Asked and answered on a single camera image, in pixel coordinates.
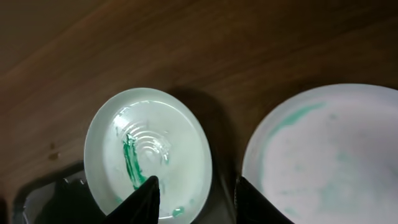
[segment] green stain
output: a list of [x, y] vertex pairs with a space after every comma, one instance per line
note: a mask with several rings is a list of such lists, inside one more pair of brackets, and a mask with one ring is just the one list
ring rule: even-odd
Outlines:
[[296, 212], [296, 210], [295, 210], [294, 208], [292, 208], [292, 207], [286, 207], [286, 208], [284, 209], [284, 211], [285, 211], [286, 214], [288, 214], [288, 215], [290, 215], [290, 216], [299, 217], [299, 214], [298, 214], [298, 213]]
[[178, 208], [173, 210], [172, 215], [173, 215], [173, 217], [178, 217], [178, 216], [184, 214], [184, 211], [185, 211], [185, 208], [183, 206], [179, 206]]
[[322, 108], [323, 106], [325, 106], [326, 103], [317, 103], [314, 105], [310, 105], [310, 106], [305, 106], [299, 110], [297, 110], [296, 112], [292, 113], [291, 115], [289, 115], [288, 117], [286, 117], [282, 122], [280, 122], [270, 133], [269, 133], [269, 137], [273, 137], [276, 133], [278, 133], [282, 128], [286, 127], [286, 126], [291, 126], [293, 124], [295, 124], [297, 121], [299, 121], [300, 118], [303, 118], [305, 115], [307, 115], [309, 112], [311, 112], [312, 110], [315, 109], [319, 109]]
[[343, 151], [340, 151], [340, 152], [337, 154], [336, 160], [337, 160], [338, 162], [347, 162], [347, 163], [350, 163], [350, 162], [353, 161], [353, 159], [351, 158], [351, 156], [348, 155], [347, 152], [343, 152]]
[[319, 190], [319, 212], [354, 213], [359, 207], [359, 186], [353, 183], [335, 180]]
[[297, 172], [301, 172], [301, 171], [304, 170], [304, 166], [303, 166], [303, 165], [300, 165], [300, 164], [297, 164], [297, 165], [294, 167], [294, 169], [295, 169]]
[[288, 196], [296, 196], [296, 195], [302, 195], [308, 193], [308, 189], [302, 188], [302, 189], [293, 189], [293, 190], [283, 190], [280, 192], [281, 195], [288, 195]]
[[[290, 114], [289, 116], [287, 116], [285, 119], [282, 120], [282, 122], [280, 122], [276, 127], [274, 127], [271, 132], [269, 133], [264, 149], [267, 149], [267, 145], [269, 144], [269, 141], [272, 139], [272, 137], [275, 136], [275, 134], [277, 134], [281, 129], [283, 129], [286, 126], [291, 126], [294, 125], [297, 121], [299, 121], [300, 118], [303, 118], [305, 115], [307, 115], [309, 112], [316, 110], [316, 109], [320, 109], [322, 107], [324, 107], [326, 105], [325, 102], [321, 102], [321, 103], [315, 103], [313, 105], [309, 105], [309, 106], [304, 106], [303, 108], [300, 108], [299, 110], [295, 111], [294, 113]], [[262, 150], [261, 151], [261, 155], [259, 156], [259, 158], [264, 158], [264, 153], [266, 150]], [[261, 169], [261, 171], [259, 172], [259, 182], [257, 184], [257, 186], [261, 186], [261, 178], [264, 177], [264, 169]]]
[[336, 119], [337, 119], [337, 115], [331, 114], [331, 115], [329, 115], [329, 118], [330, 118], [331, 120], [336, 120]]
[[127, 173], [131, 179], [132, 186], [137, 190], [147, 180], [147, 177], [142, 175], [137, 158], [136, 140], [130, 134], [126, 134], [126, 140], [123, 141], [123, 152]]
[[161, 180], [161, 181], [159, 182], [159, 185], [160, 185], [160, 189], [162, 190], [162, 194], [166, 194], [166, 186], [165, 186], [165, 184], [164, 184], [164, 181]]
[[122, 203], [122, 202], [123, 202], [123, 199], [121, 199], [121, 198], [118, 197], [118, 196], [116, 196], [115, 200], [116, 200], [117, 203]]
[[392, 175], [398, 177], [398, 169], [392, 166], [388, 166], [389, 170], [391, 171]]

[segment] dark tray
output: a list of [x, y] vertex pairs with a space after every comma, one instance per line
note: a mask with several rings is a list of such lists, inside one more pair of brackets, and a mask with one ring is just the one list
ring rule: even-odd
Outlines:
[[[213, 176], [208, 201], [193, 223], [234, 223], [233, 204], [217, 174]], [[23, 187], [14, 201], [12, 223], [101, 223], [104, 218], [91, 196], [83, 162], [78, 162]]]

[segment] black pointed object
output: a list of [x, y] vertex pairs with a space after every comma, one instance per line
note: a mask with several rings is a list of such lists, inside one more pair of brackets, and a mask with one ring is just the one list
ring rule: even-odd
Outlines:
[[235, 207], [237, 224], [294, 224], [244, 177], [236, 181]]
[[159, 220], [160, 190], [156, 176], [149, 177], [103, 224], [156, 224]]

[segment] wood grain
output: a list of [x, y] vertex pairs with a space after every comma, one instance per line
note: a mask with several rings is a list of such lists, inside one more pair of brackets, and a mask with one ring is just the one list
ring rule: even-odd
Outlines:
[[[21, 56], [0, 51], [0, 189], [9, 205], [24, 184], [82, 160], [96, 111], [129, 88], [180, 98], [227, 172], [239, 172], [252, 132], [288, 97], [333, 83], [398, 88], [397, 1], [91, 0], [62, 22], [50, 2], [43, 27], [12, 40], [29, 44]], [[14, 28], [31, 22], [18, 19]], [[3, 35], [14, 29], [0, 28], [7, 49]]]

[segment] white plate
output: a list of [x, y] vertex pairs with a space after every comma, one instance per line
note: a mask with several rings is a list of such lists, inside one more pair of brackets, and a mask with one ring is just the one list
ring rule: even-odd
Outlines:
[[106, 215], [151, 175], [160, 183], [159, 223], [192, 222], [210, 190], [205, 133], [184, 104], [159, 90], [136, 88], [108, 100], [90, 124], [84, 162]]
[[331, 85], [283, 102], [243, 176], [296, 224], [398, 223], [398, 91]]

